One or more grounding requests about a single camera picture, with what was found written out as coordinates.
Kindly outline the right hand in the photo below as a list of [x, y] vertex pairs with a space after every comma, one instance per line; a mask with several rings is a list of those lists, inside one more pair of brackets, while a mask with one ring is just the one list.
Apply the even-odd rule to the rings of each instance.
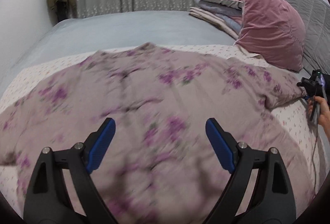
[[314, 101], [319, 103], [320, 108], [321, 108], [321, 112], [320, 112], [320, 115], [318, 118], [318, 123], [324, 129], [329, 128], [329, 106], [327, 104], [327, 101], [324, 98], [318, 97], [318, 96], [315, 96], [312, 99], [309, 99], [308, 100], [308, 113], [309, 114], [312, 113]]

